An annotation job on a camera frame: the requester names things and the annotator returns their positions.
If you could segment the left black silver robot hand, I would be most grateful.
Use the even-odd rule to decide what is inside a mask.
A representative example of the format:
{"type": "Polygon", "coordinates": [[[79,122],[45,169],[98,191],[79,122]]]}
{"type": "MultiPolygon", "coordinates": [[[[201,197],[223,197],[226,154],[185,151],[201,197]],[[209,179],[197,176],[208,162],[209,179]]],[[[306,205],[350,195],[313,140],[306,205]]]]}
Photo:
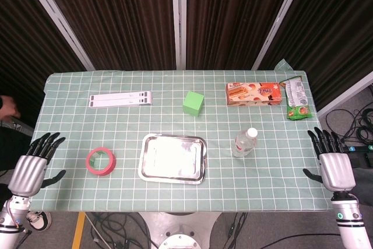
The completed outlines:
{"type": "Polygon", "coordinates": [[[30,144],[26,154],[18,160],[8,184],[12,195],[32,197],[42,188],[53,185],[63,178],[65,170],[61,170],[53,178],[44,178],[57,148],[65,141],[65,138],[59,135],[59,132],[54,134],[48,132],[30,144]]]}

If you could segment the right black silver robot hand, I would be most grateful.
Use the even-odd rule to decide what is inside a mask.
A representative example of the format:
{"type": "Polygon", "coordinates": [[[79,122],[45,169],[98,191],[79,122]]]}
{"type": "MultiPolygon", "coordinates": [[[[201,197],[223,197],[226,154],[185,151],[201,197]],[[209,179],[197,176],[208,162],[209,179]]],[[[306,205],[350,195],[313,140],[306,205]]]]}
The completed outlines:
{"type": "Polygon", "coordinates": [[[329,133],[315,127],[308,135],[320,166],[320,175],[304,169],[304,174],[317,181],[332,192],[347,192],[356,186],[353,169],[347,153],[344,152],[340,138],[335,132],[329,133]]]}

